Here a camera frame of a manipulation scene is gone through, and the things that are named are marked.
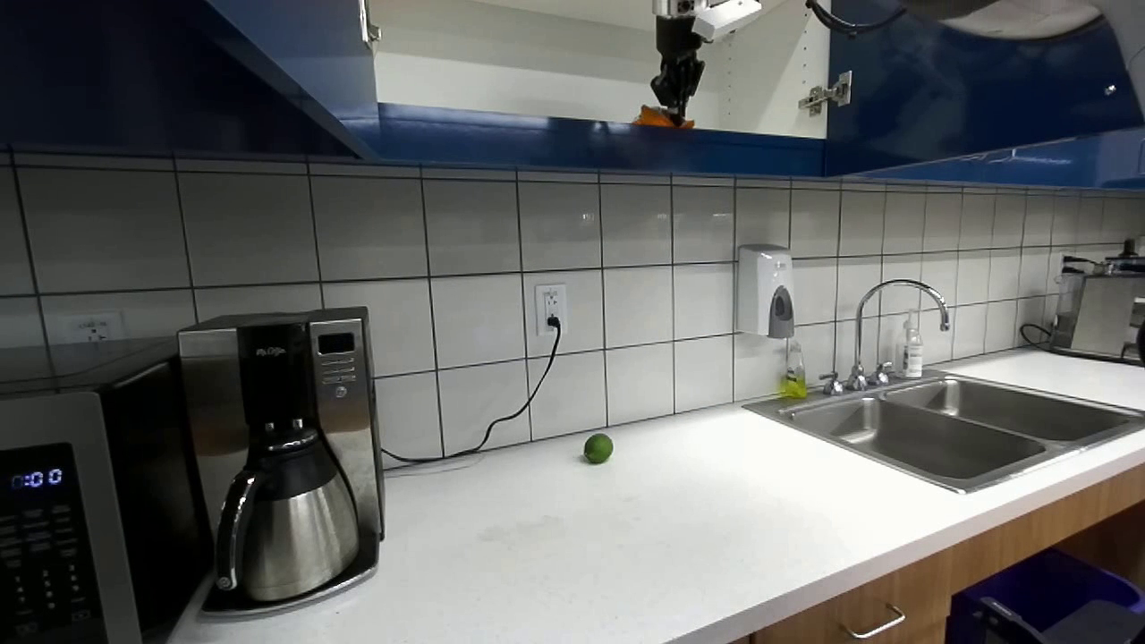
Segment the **kitchen counter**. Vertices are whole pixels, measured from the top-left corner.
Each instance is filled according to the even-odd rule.
[[[1145,369],[1059,355],[957,374],[1145,409]],[[1145,461],[1145,431],[950,493],[743,409],[387,474],[384,558],[324,601],[218,619],[181,644],[274,641],[732,641]]]

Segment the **cabinet handle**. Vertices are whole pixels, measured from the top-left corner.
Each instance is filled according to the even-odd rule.
[[[899,629],[899,625],[904,623],[904,613],[899,613],[895,605],[887,605],[887,613],[889,613],[889,619],[881,623],[881,625],[850,629],[850,625],[839,623],[839,629],[843,629],[850,641],[874,641],[874,635],[881,635],[881,634],[887,634],[887,629]]]

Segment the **small bottle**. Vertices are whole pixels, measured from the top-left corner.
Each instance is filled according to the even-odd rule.
[[[810,401],[811,385],[810,385],[806,369],[800,369],[800,347],[789,341],[782,347],[782,357],[788,357],[788,369],[782,369],[782,380],[781,380],[781,401]]]
[[[916,318],[904,318],[903,332],[904,332],[903,374],[904,380],[923,380],[923,341],[918,341]]]

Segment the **coffee maker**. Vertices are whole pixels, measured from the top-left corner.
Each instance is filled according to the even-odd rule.
[[[365,579],[384,539],[365,307],[214,318],[179,332],[179,357],[214,528],[204,613]]]

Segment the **microwave control panel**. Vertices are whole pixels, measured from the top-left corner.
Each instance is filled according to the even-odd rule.
[[[0,644],[102,641],[66,443],[0,452]]]

